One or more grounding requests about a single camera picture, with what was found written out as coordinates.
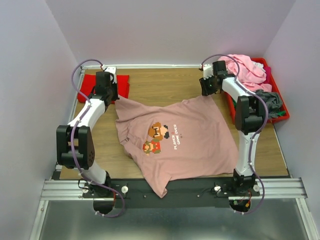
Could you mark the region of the dusty pink graphic t-shirt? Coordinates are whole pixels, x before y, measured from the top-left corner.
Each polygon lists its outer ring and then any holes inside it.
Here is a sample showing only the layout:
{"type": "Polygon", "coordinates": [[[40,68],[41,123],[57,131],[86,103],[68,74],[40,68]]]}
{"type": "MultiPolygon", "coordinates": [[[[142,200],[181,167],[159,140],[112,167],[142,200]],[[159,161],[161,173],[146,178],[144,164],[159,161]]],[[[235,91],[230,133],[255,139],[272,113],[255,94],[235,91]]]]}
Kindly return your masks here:
{"type": "Polygon", "coordinates": [[[115,102],[118,139],[152,190],[163,198],[170,181],[231,174],[238,148],[211,96],[168,106],[115,102]]]}

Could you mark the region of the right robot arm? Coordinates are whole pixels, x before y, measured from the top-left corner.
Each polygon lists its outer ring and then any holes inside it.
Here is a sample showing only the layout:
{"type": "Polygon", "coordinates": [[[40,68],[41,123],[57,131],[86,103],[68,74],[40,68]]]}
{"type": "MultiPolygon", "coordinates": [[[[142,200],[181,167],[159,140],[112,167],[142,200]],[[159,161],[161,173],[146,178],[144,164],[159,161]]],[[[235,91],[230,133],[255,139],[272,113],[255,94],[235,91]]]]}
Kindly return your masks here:
{"type": "Polygon", "coordinates": [[[238,160],[233,177],[221,189],[228,195],[242,196],[256,184],[256,148],[268,120],[268,108],[261,97],[238,80],[237,74],[228,73],[224,61],[203,63],[199,70],[203,72],[199,79],[203,96],[223,91],[236,101],[234,125],[239,135],[238,160]]]}

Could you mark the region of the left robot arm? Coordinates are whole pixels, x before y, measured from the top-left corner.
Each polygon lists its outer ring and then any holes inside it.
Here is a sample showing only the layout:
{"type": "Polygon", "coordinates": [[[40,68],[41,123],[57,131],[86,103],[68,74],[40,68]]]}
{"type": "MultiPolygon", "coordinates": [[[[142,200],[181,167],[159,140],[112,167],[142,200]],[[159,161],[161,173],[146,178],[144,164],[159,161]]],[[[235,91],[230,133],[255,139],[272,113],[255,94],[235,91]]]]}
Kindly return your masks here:
{"type": "Polygon", "coordinates": [[[120,193],[111,187],[111,178],[95,162],[95,147],[92,129],[109,105],[119,99],[116,67],[109,66],[95,73],[95,86],[89,95],[77,92],[85,98],[85,105],[78,115],[66,125],[56,129],[56,151],[59,165],[78,170],[78,174],[101,198],[110,192],[120,193]]]}

